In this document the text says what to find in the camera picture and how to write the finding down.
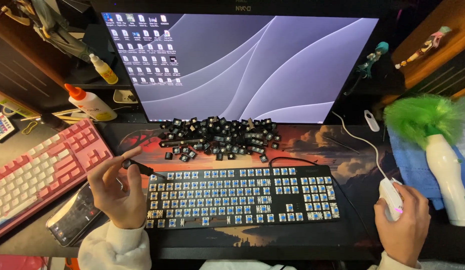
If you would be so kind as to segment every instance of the orange cap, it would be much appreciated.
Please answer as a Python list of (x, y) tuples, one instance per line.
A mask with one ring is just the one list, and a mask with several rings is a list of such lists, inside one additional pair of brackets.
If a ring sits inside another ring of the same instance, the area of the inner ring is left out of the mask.
[(83, 89), (74, 87), (68, 83), (65, 83), (64, 87), (66, 87), (66, 90), (68, 90), (69, 95), (72, 96), (73, 99), (81, 101), (85, 98), (85, 91)]

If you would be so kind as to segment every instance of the pink keyboard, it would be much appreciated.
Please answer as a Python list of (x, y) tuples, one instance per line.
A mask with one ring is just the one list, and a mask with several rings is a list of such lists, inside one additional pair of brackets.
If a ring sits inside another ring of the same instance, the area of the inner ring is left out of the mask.
[(0, 168), (0, 236), (84, 181), (112, 153), (84, 119)]

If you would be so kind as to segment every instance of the white mouse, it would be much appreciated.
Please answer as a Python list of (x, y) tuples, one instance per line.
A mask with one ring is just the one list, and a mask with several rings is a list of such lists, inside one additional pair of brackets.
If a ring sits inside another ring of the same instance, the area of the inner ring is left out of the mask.
[(387, 219), (389, 221), (395, 222), (401, 216), (403, 208), (401, 194), (392, 185), (392, 183), (396, 182), (399, 185), (402, 184), (394, 178), (391, 179), (392, 180), (384, 178), (379, 184), (379, 198), (384, 198), (387, 205), (389, 206), (385, 210)]

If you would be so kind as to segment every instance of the white cable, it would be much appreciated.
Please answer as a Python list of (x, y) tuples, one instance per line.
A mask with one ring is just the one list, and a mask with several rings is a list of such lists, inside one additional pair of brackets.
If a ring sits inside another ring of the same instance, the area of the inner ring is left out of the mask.
[(367, 140), (364, 140), (363, 138), (359, 138), (359, 137), (356, 137), (354, 135), (351, 134), (351, 132), (349, 132), (349, 130), (346, 128), (346, 125), (344, 124), (344, 119), (342, 119), (342, 117), (340, 117), (337, 113), (333, 112), (333, 114), (335, 114), (337, 117), (339, 117), (339, 119), (341, 120), (342, 122), (342, 127), (344, 128), (344, 130), (353, 138), (356, 138), (358, 140), (361, 140), (361, 141), (365, 141), (366, 143), (370, 144), (374, 150), (376, 150), (376, 164), (377, 164), (377, 168), (381, 171), (381, 173), (384, 175), (384, 178), (387, 178), (387, 176), (385, 175), (384, 171), (381, 169), (381, 167), (379, 166), (379, 151), (377, 150), (377, 148), (372, 144), (370, 143), (369, 141)]

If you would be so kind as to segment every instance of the monitor screen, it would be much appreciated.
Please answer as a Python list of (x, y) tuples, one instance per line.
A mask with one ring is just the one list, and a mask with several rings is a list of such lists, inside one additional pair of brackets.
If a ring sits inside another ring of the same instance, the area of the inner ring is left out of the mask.
[(321, 124), (378, 19), (102, 13), (150, 121)]

